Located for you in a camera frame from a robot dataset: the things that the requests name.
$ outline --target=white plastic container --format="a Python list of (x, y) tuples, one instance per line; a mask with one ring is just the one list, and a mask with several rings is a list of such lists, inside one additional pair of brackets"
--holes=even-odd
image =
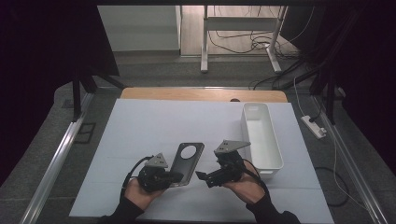
[(272, 178), (283, 167), (283, 159), (267, 104), (247, 103), (242, 112), (242, 134), (247, 159), (259, 170), (261, 178)]

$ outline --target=white cable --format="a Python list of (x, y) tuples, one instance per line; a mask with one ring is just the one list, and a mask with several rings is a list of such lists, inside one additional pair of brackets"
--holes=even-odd
[(305, 116), (305, 114), (304, 114), (304, 112), (303, 112), (303, 110), (301, 109), (301, 106), (300, 106), (300, 99), (298, 98), (298, 93), (297, 93), (297, 88), (296, 88), (296, 78), (297, 77), (294, 78), (294, 90), (296, 91), (297, 104), (298, 104), (298, 107), (300, 108), (301, 113), (303, 114), (303, 116)]
[(356, 201), (352, 196), (350, 196), (348, 193), (346, 193), (346, 192), (340, 187), (340, 185), (338, 184), (337, 178), (335, 177), (335, 169), (336, 169), (336, 165), (337, 165), (337, 145), (335, 144), (335, 136), (334, 136), (333, 138), (334, 138), (334, 167), (333, 167), (333, 169), (332, 169), (332, 175), (333, 175), (333, 177), (334, 177), (335, 184), (337, 184), (337, 187), (338, 187), (341, 191), (343, 191), (350, 199), (352, 199), (353, 202), (355, 202), (358, 206), (360, 206), (360, 207), (363, 208), (364, 210), (368, 211), (368, 209), (367, 209), (365, 206), (363, 206), (363, 205), (361, 205), (360, 203), (358, 203), (358, 201)]
[(306, 23), (304, 29), (303, 29), (296, 37), (294, 37), (293, 39), (288, 40), (286, 43), (283, 43), (283, 44), (279, 45), (279, 46), (278, 46), (279, 48), (280, 48), (280, 46), (285, 45), (285, 44), (288, 44), (288, 43), (290, 43), (291, 41), (297, 39), (300, 35), (303, 34), (303, 32), (306, 30), (306, 27), (308, 27), (309, 22), (311, 22), (312, 15), (314, 15), (314, 10), (315, 10), (315, 7), (312, 7), (311, 15), (309, 16), (308, 22)]

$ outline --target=white table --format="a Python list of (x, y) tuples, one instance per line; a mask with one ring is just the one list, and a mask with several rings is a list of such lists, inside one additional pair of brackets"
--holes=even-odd
[[(219, 169), (213, 150), (223, 139), (242, 140), (244, 103), (119, 99), (70, 216), (100, 217), (117, 207), (126, 174), (143, 157), (162, 152), (172, 164), (182, 142), (202, 142), (196, 170)], [(285, 166), (265, 180), (279, 212), (302, 223), (333, 223), (291, 104), (268, 104)], [(139, 218), (167, 221), (254, 222), (230, 190), (209, 189), (196, 175), (186, 187), (168, 189)]]

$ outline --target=wall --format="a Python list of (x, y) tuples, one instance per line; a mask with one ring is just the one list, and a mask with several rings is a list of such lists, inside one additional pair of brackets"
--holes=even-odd
[(180, 49), (180, 6), (98, 9), (113, 51)]

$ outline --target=black backdrop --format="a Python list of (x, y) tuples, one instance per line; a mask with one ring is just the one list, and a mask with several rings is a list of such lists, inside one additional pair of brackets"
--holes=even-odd
[(396, 174), (396, 3), (372, 1), (336, 60), (343, 106)]
[(58, 87), (75, 74), (92, 75), (88, 67), (119, 74), (96, 6), (40, 2), (0, 6), (0, 184), (29, 147)]

